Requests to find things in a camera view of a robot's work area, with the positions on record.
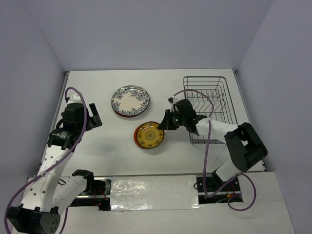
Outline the amber brown plate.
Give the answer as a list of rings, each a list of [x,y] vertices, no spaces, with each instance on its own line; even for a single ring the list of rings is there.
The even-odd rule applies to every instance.
[[[165,133],[163,130],[158,130],[158,126],[159,123],[154,121],[141,124],[137,132],[137,141],[146,150],[156,148],[163,142]]]

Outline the white blue floral plate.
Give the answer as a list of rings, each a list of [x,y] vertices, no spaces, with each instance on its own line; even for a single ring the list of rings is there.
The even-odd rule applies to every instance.
[[[140,86],[127,85],[117,89],[111,98],[111,106],[122,110],[147,108],[150,104],[148,92]]]

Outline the orange plate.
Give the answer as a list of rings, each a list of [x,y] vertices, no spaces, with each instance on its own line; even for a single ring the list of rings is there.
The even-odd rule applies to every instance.
[[[133,135],[134,142],[135,142],[135,144],[136,144],[137,147],[139,147],[139,148],[141,148],[141,149],[146,149],[146,148],[144,148],[143,146],[141,146],[141,145],[138,143],[138,141],[137,141],[137,132],[138,132],[140,126],[141,126],[141,125],[137,126],[137,128],[136,128],[135,131],[134,131],[134,135]]]

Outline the red plate with teal flower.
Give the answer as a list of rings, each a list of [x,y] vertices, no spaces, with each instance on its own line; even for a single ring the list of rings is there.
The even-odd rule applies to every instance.
[[[121,118],[125,118],[125,119],[135,119],[135,118],[140,118],[140,117],[143,117],[145,115],[145,113],[141,113],[141,114],[138,114],[138,115],[133,115],[133,116],[127,116],[127,115],[122,115],[120,113],[117,113],[117,112],[114,112],[118,117],[121,117]]]

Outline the dark teal blossom plate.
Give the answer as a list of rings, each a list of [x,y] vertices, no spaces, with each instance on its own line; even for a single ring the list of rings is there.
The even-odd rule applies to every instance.
[[[113,107],[113,111],[114,112],[120,113],[122,115],[127,115],[127,116],[138,115],[138,114],[146,112],[148,109],[149,109],[149,107],[147,107],[147,108],[138,108],[138,109],[133,107],[133,108],[131,108],[131,110],[122,110],[120,108]]]

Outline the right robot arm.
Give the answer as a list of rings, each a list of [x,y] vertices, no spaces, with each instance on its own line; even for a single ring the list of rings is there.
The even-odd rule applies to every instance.
[[[226,144],[230,159],[212,172],[212,185],[216,190],[224,190],[232,177],[247,172],[268,155],[266,146],[250,123],[227,124],[198,115],[187,99],[171,97],[168,102],[171,108],[165,110],[164,119],[158,129],[173,131],[184,127],[191,134],[206,137],[204,164],[208,162],[211,139]]]

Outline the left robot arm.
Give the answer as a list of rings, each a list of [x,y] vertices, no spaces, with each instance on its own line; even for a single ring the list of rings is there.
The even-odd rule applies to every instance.
[[[76,196],[95,190],[93,172],[82,169],[75,170],[64,186],[57,187],[83,130],[102,125],[95,104],[89,106],[84,108],[80,101],[67,104],[57,128],[49,135],[44,161],[29,183],[28,194],[18,206],[10,206],[6,211],[7,220],[18,232],[54,234],[60,226],[61,215]]]

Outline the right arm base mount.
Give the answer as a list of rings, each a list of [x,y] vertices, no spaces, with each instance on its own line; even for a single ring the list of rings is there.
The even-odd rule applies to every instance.
[[[220,185],[216,186],[213,183],[212,177],[208,176],[206,177],[206,187],[208,194],[212,194],[220,187]],[[203,177],[196,177],[196,182],[193,185],[193,188],[197,190],[199,194],[204,194]],[[240,185],[237,178],[220,190],[217,195],[229,195],[234,193],[240,193]]]

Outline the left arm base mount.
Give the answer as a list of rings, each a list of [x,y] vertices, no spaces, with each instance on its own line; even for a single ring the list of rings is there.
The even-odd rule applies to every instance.
[[[93,188],[79,194],[70,207],[97,207],[100,211],[110,211],[110,194],[112,180],[96,177]]]

